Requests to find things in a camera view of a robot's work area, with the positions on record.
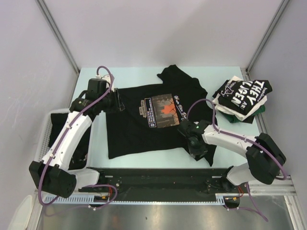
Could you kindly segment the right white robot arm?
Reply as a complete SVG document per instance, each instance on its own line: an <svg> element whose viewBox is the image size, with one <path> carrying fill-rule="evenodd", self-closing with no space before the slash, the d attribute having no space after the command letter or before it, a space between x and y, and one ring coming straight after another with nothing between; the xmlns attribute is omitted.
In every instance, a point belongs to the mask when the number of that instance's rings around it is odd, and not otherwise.
<svg viewBox="0 0 307 230"><path fill-rule="evenodd" d="M191 122L186 119L180 123L178 131L187 141L188 152L195 160L205 158L209 161L209 148L213 146L228 149L247 160L240 166L229 167L222 175L221 187L226 192L233 192L242 183L253 180L272 184L286 162L280 148L265 133L256 137L241 136L205 120Z"/></svg>

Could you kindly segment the black graphic t shirt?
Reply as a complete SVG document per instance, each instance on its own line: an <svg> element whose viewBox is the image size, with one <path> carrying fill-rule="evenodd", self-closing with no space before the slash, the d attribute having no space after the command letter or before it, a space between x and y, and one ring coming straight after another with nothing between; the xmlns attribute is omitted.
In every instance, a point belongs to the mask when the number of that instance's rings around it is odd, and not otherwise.
<svg viewBox="0 0 307 230"><path fill-rule="evenodd" d="M108 157L182 148L188 152L179 124L211 122L213 110L199 79L170 65L157 74L160 84L119 89L125 110L106 115Z"/></svg>

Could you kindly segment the white plastic laundry basket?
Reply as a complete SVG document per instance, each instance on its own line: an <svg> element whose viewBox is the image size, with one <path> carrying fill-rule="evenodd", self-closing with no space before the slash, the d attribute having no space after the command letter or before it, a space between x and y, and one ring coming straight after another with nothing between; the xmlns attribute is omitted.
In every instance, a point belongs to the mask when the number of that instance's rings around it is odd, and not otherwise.
<svg viewBox="0 0 307 230"><path fill-rule="evenodd" d="M68 118L58 135L56 141L50 148L49 135L52 129L51 114L63 114L68 113ZM52 161L50 166L58 165L61 170L71 175L75 175L77 180L84 178L86 181L96 181L99 173L93 169L89 169L90 157L87 157L86 166L78 170L69 170L69 164L74 151L81 140L86 130L91 127L92 120L89 116L79 115L79 112L70 112L68 108L53 110L44 118L43 130L39 138L39 144L35 154L35 161L46 163L50 156Z"/></svg>

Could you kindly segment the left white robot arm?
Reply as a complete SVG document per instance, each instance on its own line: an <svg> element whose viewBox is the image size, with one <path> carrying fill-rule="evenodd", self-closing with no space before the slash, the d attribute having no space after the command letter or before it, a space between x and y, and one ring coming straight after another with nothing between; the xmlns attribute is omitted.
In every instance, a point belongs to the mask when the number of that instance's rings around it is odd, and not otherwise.
<svg viewBox="0 0 307 230"><path fill-rule="evenodd" d="M114 76L97 75L88 81L88 87L71 104L68 117L50 150L41 161L32 161L29 172L36 188L55 196L67 198L76 189L90 186L102 191L106 180L99 172L84 166L69 169L72 156L86 131L101 113L121 112L125 109Z"/></svg>

